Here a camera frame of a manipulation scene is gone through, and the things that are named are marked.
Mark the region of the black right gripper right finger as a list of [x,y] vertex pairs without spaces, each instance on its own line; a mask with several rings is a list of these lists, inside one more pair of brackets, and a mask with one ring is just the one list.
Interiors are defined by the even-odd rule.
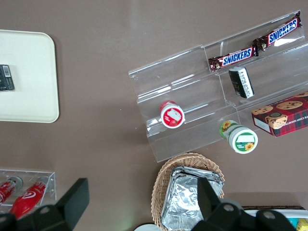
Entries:
[[204,220],[207,220],[221,204],[220,198],[206,178],[199,178],[197,183],[198,205]]

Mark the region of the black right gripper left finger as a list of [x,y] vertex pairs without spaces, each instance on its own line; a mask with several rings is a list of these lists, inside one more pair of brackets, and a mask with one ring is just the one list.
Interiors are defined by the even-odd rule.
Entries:
[[51,231],[72,231],[90,203],[89,181],[79,178],[62,198],[51,205]]

